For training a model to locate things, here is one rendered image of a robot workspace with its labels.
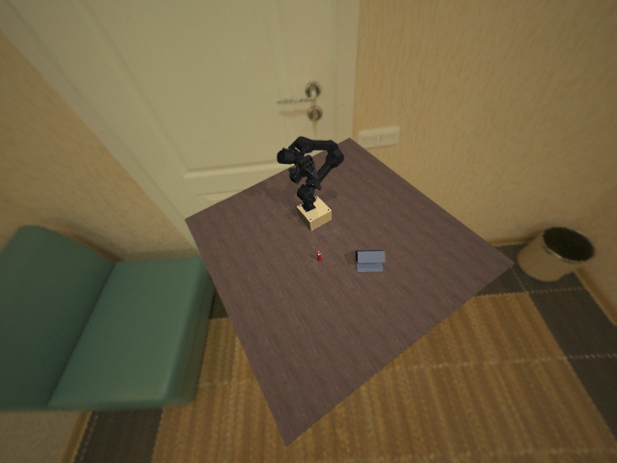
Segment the dark grey sloped panel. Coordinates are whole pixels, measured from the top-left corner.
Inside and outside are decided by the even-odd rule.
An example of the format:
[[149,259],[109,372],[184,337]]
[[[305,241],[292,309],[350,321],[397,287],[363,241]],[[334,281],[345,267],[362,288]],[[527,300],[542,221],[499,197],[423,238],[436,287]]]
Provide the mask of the dark grey sloped panel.
[[385,262],[383,250],[357,250],[357,272],[383,272],[382,262]]

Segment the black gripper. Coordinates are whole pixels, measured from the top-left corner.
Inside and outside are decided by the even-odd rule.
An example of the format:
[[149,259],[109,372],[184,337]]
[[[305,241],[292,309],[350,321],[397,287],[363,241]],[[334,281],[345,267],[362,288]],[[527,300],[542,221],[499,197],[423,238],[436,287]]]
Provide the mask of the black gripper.
[[313,186],[319,191],[322,190],[313,159],[310,155],[300,158],[296,162],[296,165],[298,165],[300,169],[303,170],[302,175],[307,176],[306,185],[308,188],[311,188]]

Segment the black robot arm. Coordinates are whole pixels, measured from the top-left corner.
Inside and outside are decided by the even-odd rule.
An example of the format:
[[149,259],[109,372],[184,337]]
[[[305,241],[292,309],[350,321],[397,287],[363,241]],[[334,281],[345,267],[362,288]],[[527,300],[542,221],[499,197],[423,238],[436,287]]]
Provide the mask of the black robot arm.
[[[319,181],[321,182],[325,176],[330,172],[331,169],[339,166],[343,160],[344,155],[338,148],[337,144],[332,140],[329,141],[318,141],[311,140],[305,137],[298,137],[298,139],[293,142],[288,149],[282,148],[277,155],[277,160],[280,164],[295,164],[297,167],[290,168],[288,172],[290,173],[290,179],[299,183],[302,177],[306,177],[302,175],[302,171],[296,162],[303,158],[306,153],[311,153],[314,150],[326,150],[328,155],[326,156],[326,161],[324,165],[317,172]],[[296,149],[298,150],[296,150]],[[316,201],[314,195],[315,187],[308,188],[307,185],[302,184],[301,187],[297,191],[297,196],[303,201],[302,208],[305,212],[315,209],[315,205],[313,204]]]

